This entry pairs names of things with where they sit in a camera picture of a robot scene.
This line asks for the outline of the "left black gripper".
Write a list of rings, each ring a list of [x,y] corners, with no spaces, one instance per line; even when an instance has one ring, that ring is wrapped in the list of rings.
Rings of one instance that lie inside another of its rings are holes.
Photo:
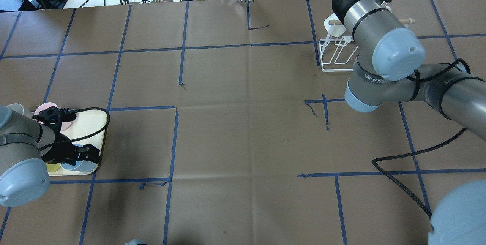
[[[66,135],[61,134],[61,128],[58,126],[46,126],[40,124],[40,127],[42,128],[40,136],[40,155],[44,162],[56,164],[65,161],[66,164],[75,165],[77,161],[89,161],[99,164],[101,160],[99,149],[91,144],[80,146],[66,142],[43,148],[49,144],[69,141],[70,139]]]

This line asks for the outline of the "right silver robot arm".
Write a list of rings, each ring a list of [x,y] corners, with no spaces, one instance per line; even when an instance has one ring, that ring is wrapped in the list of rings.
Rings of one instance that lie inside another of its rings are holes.
[[[360,49],[347,81],[346,103],[356,111],[370,113],[384,102],[423,101],[462,126],[447,141],[410,156],[441,148],[465,131],[485,139],[485,81],[472,75],[462,59],[451,64],[425,64],[423,45],[386,7],[391,1],[332,1],[333,12]],[[403,157],[408,154],[375,158],[372,164],[427,214],[432,226],[428,244],[484,245],[485,180],[455,188],[431,212],[409,188],[378,164]]]

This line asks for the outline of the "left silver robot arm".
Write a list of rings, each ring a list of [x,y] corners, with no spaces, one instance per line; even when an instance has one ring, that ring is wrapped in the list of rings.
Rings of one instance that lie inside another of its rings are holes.
[[[106,115],[102,127],[80,138],[69,138],[61,133],[62,123],[74,122],[78,113],[86,109],[58,108],[41,110],[37,115],[25,116],[1,106],[1,178],[2,207],[17,207],[40,198],[50,186],[47,164],[78,161],[98,164],[101,147],[76,142],[94,137],[105,131],[110,122]]]

